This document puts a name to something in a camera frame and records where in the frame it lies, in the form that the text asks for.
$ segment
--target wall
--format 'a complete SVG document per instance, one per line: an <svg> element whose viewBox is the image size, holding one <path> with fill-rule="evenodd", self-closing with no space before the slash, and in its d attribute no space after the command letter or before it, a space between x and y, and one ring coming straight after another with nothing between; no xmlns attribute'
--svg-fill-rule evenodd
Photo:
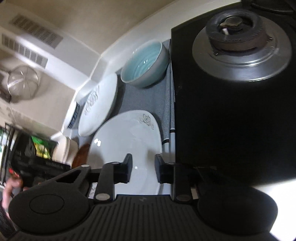
<svg viewBox="0 0 296 241"><path fill-rule="evenodd" d="M173 0L7 0L44 18L98 53Z"/></svg>
<svg viewBox="0 0 296 241"><path fill-rule="evenodd" d="M189 19L240 0L177 0L121 36L101 56L93 79L117 72L140 45L151 39L166 41L171 29Z"/></svg>
<svg viewBox="0 0 296 241"><path fill-rule="evenodd" d="M12 70L25 65L16 57L0 50L0 68ZM30 131L51 136L60 131L75 91L45 73L38 72L39 88L31 100L8 104L0 99L0 124L19 125ZM7 74L0 72L1 87L7 90Z"/></svg>

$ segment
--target light blue bowl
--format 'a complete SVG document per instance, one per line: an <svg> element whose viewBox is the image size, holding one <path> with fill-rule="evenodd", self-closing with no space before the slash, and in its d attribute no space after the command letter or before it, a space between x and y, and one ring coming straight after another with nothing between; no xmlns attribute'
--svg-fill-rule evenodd
<svg viewBox="0 0 296 241"><path fill-rule="evenodd" d="M158 81L169 63L169 54L163 44L150 40L141 45L121 70L124 83L142 88Z"/></svg>

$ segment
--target air vent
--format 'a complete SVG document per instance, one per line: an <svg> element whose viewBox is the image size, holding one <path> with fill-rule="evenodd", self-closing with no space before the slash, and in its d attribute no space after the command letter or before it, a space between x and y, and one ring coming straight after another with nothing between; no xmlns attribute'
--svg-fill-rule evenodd
<svg viewBox="0 0 296 241"><path fill-rule="evenodd" d="M19 29L25 30L33 37L39 39L43 43L55 48L63 39L60 35L42 27L38 23L18 14L12 21L11 24L18 27Z"/></svg>
<svg viewBox="0 0 296 241"><path fill-rule="evenodd" d="M21 45L20 43L14 41L13 39L10 39L4 34L2 34L2 45L19 53L20 55L26 57L27 59L45 68L47 63L47 58L35 53L31 49Z"/></svg>

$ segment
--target kitchen counter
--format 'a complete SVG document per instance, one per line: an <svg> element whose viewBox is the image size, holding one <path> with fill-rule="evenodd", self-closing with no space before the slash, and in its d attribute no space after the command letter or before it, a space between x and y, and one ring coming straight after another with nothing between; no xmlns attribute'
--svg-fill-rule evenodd
<svg viewBox="0 0 296 241"><path fill-rule="evenodd" d="M236 0L207 1L179 0L148 17L119 38L102 53L101 59L92 75L94 82L110 73L118 71L127 61L132 52L150 39L164 41L171 38L171 29L191 18L213 9L238 2ZM77 101L83 94L77 95ZM268 183L256 186L270 195L278 205L278 217L271 233L280 241L292 241L296 238L296 179Z"/></svg>

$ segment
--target white platter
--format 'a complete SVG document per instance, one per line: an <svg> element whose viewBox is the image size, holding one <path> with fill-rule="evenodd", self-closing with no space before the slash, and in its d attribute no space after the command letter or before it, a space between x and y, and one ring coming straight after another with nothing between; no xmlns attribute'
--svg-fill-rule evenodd
<svg viewBox="0 0 296 241"><path fill-rule="evenodd" d="M79 120L78 134L80 136L91 135L105 122L114 108L117 89L117 75L114 73L100 80L91 91Z"/></svg>
<svg viewBox="0 0 296 241"><path fill-rule="evenodd" d="M102 125L92 140L87 164L102 168L108 162L122 162L127 153L133 157L130 182L115 184L115 194L159 194L154 156L162 153L162 145L157 122L149 112L127 111Z"/></svg>

